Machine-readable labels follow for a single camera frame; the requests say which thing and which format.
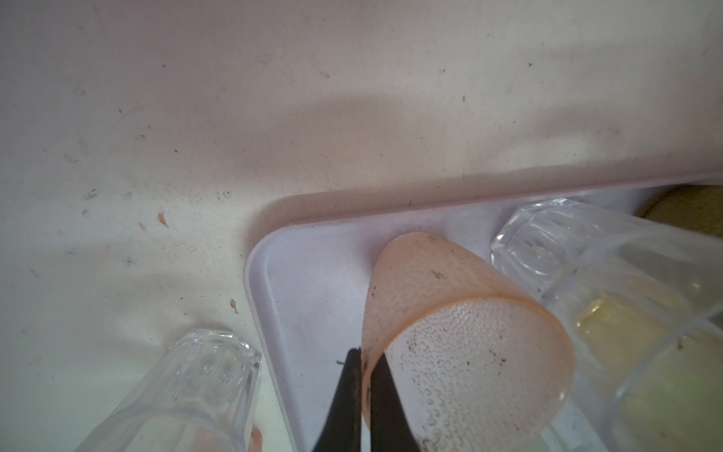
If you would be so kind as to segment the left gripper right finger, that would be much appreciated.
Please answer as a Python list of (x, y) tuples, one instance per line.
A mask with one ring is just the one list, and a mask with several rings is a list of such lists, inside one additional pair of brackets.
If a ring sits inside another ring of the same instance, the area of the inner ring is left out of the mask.
[(420, 452), (385, 354), (371, 374), (369, 395), (371, 451)]

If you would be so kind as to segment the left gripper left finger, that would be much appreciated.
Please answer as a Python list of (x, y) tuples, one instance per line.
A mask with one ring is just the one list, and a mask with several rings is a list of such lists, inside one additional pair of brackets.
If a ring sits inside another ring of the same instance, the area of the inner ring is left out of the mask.
[(314, 452), (361, 451), (361, 375), (361, 350), (352, 348), (346, 356), (333, 403), (313, 449)]

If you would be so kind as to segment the pink textured cup back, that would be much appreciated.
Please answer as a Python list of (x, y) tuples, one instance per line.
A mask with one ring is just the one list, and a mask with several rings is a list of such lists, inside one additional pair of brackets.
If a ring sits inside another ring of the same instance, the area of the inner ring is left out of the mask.
[(470, 250), (424, 233), (381, 252), (361, 334), (361, 412), (387, 363), (425, 451), (516, 451), (546, 429), (574, 380), (561, 323)]

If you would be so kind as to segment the clear faceted glass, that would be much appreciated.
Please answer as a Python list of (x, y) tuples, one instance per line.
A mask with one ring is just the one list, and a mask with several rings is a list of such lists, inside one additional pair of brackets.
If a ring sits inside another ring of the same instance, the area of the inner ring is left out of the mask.
[(721, 450), (720, 239), (559, 198), (519, 208), (491, 261), (570, 335), (608, 450)]

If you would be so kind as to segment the olive amber textured cup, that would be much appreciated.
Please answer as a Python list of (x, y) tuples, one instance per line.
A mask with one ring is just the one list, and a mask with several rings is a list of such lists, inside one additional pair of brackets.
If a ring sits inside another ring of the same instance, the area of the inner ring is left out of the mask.
[(721, 185), (681, 185), (651, 197), (636, 216), (721, 238), (722, 207)]

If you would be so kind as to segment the clear tumbler back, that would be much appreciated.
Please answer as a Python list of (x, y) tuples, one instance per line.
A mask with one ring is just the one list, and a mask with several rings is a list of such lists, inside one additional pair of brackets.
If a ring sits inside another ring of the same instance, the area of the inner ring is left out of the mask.
[(607, 452), (607, 448), (572, 399), (549, 427), (521, 452)]

